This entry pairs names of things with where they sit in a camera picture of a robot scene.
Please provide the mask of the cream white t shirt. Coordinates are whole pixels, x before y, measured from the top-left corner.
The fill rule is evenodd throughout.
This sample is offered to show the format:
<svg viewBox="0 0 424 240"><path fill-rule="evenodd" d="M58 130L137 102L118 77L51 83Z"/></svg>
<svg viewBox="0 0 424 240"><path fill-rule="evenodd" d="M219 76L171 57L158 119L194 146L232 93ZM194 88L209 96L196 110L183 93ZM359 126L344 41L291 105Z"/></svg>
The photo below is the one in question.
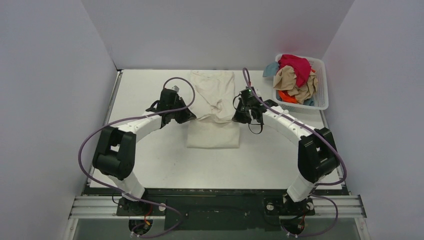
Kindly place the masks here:
<svg viewBox="0 0 424 240"><path fill-rule="evenodd" d="M197 149L235 149L240 147L240 126L235 114L235 75L232 71L192 70L190 83L195 89L189 107L196 115L188 125L186 146Z"/></svg>

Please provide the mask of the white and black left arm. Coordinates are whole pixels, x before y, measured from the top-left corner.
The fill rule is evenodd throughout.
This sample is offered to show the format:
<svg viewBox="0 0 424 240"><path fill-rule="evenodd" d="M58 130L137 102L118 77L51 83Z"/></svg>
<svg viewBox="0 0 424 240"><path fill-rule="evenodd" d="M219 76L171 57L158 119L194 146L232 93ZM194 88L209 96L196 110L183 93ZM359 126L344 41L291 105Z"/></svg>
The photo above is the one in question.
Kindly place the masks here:
<svg viewBox="0 0 424 240"><path fill-rule="evenodd" d="M149 210L149 201L143 197L145 188L133 171L136 144L150 133L164 128L171 120L183 124L197 118L179 96L177 86L164 88L159 100L146 109L144 115L143 119L118 127L105 127L100 132L93 156L94 168L108 176L123 191L122 196L130 200L129 208L136 215L143 215Z"/></svg>

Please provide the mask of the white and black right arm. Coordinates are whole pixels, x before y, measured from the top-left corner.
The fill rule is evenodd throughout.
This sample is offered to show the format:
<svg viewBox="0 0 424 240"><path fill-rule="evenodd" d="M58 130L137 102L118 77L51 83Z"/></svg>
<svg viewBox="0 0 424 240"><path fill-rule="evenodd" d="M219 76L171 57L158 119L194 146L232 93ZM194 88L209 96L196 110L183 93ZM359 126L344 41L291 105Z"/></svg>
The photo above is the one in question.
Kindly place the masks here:
<svg viewBox="0 0 424 240"><path fill-rule="evenodd" d="M256 121L261 127L268 126L284 135L297 146L299 173L282 201L284 211L294 215L302 209L302 201L313 193L321 180L341 164L335 153L332 133L327 128L313 129L295 119L271 99L263 101L255 95L253 88L245 88L237 97L234 122L250 125Z"/></svg>

